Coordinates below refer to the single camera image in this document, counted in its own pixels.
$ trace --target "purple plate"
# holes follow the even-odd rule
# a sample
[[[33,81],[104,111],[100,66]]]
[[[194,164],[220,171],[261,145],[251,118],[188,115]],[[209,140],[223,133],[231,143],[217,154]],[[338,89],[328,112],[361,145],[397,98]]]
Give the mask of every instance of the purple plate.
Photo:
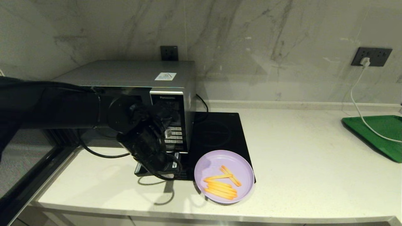
[[[237,190],[237,197],[233,200],[212,195],[204,190],[207,187],[204,179],[223,174],[220,170],[222,165],[226,166],[242,184],[240,187],[237,187],[229,178],[218,180],[232,185],[232,188]],[[240,155],[226,150],[216,150],[203,155],[195,165],[194,178],[198,188],[205,196],[213,201],[225,204],[236,203],[242,200],[254,185],[254,173],[250,164]]]

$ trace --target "green tray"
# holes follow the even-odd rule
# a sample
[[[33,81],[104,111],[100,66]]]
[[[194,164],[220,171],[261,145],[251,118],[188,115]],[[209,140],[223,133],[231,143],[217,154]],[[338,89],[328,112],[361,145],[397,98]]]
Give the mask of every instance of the green tray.
[[[379,134],[402,140],[402,117],[396,115],[367,116],[364,120]],[[373,133],[360,117],[343,118],[344,125],[375,150],[379,150],[395,162],[402,162],[402,143],[389,141]]]

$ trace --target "warning label sticker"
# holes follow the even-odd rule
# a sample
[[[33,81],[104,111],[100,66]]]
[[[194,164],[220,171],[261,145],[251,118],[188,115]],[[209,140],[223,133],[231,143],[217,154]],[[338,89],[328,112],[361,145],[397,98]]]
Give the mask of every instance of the warning label sticker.
[[[161,72],[161,73],[159,73],[159,75],[155,78],[155,81],[172,81],[175,76],[176,76],[176,73]]]

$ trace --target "wall outlet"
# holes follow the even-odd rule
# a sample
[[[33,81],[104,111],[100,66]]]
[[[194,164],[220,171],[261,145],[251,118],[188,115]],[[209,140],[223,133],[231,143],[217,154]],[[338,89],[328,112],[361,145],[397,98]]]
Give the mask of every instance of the wall outlet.
[[[362,66],[360,61],[368,57],[370,58],[370,66],[382,67],[387,62],[391,51],[392,49],[359,47],[352,61],[352,66]]]
[[[161,46],[160,56],[162,60],[178,61],[177,46]]]

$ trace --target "white cable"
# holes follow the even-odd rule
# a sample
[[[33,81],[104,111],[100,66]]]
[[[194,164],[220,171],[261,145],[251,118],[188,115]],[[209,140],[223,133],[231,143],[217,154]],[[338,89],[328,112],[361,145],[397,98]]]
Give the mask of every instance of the white cable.
[[[391,138],[387,138],[387,137],[384,137],[383,135],[377,133],[373,128],[371,128],[371,126],[369,126],[369,125],[367,124],[367,122],[364,120],[363,116],[361,115],[361,112],[360,112],[360,110],[359,110],[359,107],[357,106],[355,100],[353,99],[353,89],[355,88],[355,86],[357,85],[357,83],[360,81],[361,77],[363,76],[364,71],[365,71],[365,70],[367,69],[367,67],[370,65],[370,58],[368,58],[368,57],[363,58],[363,59],[361,60],[361,64],[363,65],[363,70],[361,71],[359,78],[357,79],[357,81],[355,82],[355,84],[352,86],[352,89],[351,89],[351,99],[352,99],[352,102],[353,102],[353,104],[355,105],[355,107],[356,107],[356,109],[357,109],[357,112],[358,112],[359,115],[360,115],[361,120],[363,121],[363,123],[364,123],[373,133],[377,134],[377,136],[379,136],[379,137],[381,137],[381,138],[384,138],[384,139],[386,139],[386,140],[393,141],[393,142],[402,143],[402,141],[400,141],[400,140],[394,140],[394,139],[391,139]]]

